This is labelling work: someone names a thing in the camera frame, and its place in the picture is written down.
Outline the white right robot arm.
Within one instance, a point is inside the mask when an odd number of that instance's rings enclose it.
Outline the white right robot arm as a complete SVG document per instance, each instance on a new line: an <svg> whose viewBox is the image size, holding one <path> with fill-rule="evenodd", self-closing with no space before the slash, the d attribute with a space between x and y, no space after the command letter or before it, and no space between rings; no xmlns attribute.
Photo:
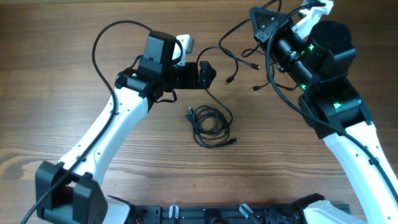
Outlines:
<svg viewBox="0 0 398 224"><path fill-rule="evenodd" d="M331 4L306 3L291 13L253 7L249 14L266 58L267 79L286 73L302 90L291 108L302 115L342 166L369 223L397 222L397 177L371 113L348 80L356 51L348 27L324 21Z"/></svg>

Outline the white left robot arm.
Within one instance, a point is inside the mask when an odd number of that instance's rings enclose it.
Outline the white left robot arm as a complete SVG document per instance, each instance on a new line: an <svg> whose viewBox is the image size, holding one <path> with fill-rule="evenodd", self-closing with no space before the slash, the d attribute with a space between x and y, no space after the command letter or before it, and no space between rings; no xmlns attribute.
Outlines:
<svg viewBox="0 0 398 224"><path fill-rule="evenodd" d="M37 216L50 223L139 223L135 205L101 189L110 162L164 92L207 89L215 77L207 61L163 66L142 58L137 68L121 71L107 106L78 144L36 170Z"/></svg>

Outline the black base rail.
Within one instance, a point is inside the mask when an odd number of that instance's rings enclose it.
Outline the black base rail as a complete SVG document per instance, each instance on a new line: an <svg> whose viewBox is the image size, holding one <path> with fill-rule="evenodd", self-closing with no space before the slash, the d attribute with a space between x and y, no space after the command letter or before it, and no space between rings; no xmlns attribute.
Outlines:
<svg viewBox="0 0 398 224"><path fill-rule="evenodd" d="M252 213L245 215L239 206L169 207L138 205L132 222L134 224L252 224L252 223L306 223L303 208L294 204L250 205Z"/></svg>

